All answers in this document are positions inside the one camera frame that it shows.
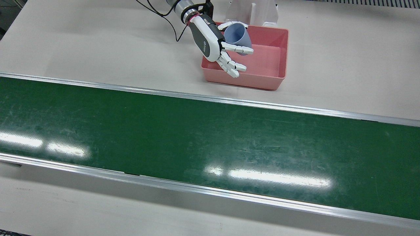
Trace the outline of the grey and white right robot hand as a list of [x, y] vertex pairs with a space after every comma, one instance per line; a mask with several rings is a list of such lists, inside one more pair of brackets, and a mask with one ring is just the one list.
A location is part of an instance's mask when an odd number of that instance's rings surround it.
[[222, 32], [231, 26], [241, 26], [245, 30], [248, 25], [240, 21], [229, 21], [216, 25], [215, 21], [208, 15], [194, 15], [189, 19], [190, 28], [195, 44], [200, 49], [203, 56], [209, 62], [216, 62], [219, 66], [233, 78], [240, 76], [240, 71], [245, 72], [247, 67], [234, 61], [228, 51], [252, 55], [254, 50], [251, 47], [235, 45], [226, 42]]

